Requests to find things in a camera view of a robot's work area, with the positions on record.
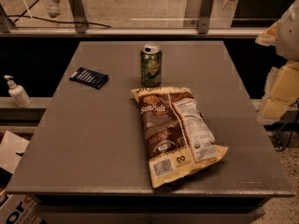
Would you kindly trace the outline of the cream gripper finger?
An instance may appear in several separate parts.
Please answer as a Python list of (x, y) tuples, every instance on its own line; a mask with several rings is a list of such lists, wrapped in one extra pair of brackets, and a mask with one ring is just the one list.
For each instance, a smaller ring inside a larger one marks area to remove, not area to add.
[(255, 42), (262, 46), (275, 46), (276, 36), (278, 32), (279, 21), (274, 22), (269, 28), (267, 28), (263, 33), (259, 34)]
[(272, 67), (264, 85), (257, 120), (262, 125), (278, 122), (299, 98), (299, 62), (287, 61), (281, 68)]

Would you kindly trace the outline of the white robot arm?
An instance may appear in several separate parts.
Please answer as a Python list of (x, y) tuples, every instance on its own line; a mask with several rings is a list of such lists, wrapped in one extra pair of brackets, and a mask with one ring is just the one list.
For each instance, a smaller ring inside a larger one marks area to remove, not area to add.
[(274, 46), (277, 55), (287, 60), (281, 68), (271, 68), (264, 85), (257, 120), (262, 125), (271, 125), (279, 121), (299, 98), (299, 0), (258, 35), (255, 42)]

